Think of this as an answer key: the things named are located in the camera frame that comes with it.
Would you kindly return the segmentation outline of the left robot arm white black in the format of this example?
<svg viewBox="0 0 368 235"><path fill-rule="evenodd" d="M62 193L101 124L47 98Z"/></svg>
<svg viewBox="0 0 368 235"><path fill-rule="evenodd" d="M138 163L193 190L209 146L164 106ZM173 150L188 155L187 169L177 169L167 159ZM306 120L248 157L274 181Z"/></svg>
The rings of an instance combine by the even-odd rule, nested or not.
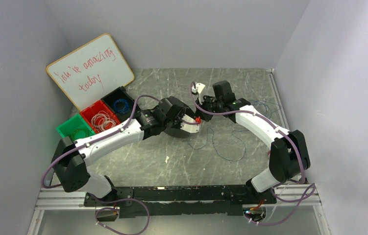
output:
<svg viewBox="0 0 368 235"><path fill-rule="evenodd" d="M131 116L121 124L99 134L78 139L55 156L52 168L65 192L83 190L97 198L117 192L108 176L89 167L105 155L135 142L157 136L168 129L179 130L184 117L194 118L193 110L176 97L161 99L152 109L132 108Z"/></svg>

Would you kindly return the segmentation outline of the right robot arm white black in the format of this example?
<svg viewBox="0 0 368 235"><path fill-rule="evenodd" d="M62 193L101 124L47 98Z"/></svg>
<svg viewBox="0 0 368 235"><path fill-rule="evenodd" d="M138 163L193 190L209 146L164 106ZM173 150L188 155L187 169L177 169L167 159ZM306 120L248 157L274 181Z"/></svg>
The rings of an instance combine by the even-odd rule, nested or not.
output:
<svg viewBox="0 0 368 235"><path fill-rule="evenodd" d="M306 140L299 130L290 131L261 114L249 101L237 99L228 81L213 85L214 95L204 93L205 85L190 84L191 99L196 115L209 121L213 116L224 116L257 136L270 150L268 167L248 181L256 192L264 192L297 175L305 182L305 170L311 163Z"/></svg>

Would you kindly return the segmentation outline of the black spool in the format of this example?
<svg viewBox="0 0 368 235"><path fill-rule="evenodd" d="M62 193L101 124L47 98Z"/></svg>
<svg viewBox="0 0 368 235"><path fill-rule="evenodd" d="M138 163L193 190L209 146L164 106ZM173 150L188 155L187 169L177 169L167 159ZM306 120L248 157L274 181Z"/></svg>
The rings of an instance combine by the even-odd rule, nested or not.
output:
<svg viewBox="0 0 368 235"><path fill-rule="evenodd" d="M185 106L186 106L186 110L185 110L184 115L188 115L188 116L192 117L193 119L196 119L195 112L187 104L185 104ZM174 138L179 138L179 139L186 139L191 135L190 133L187 133L187 132L185 132L181 129L167 129L164 132L167 135L170 135Z"/></svg>

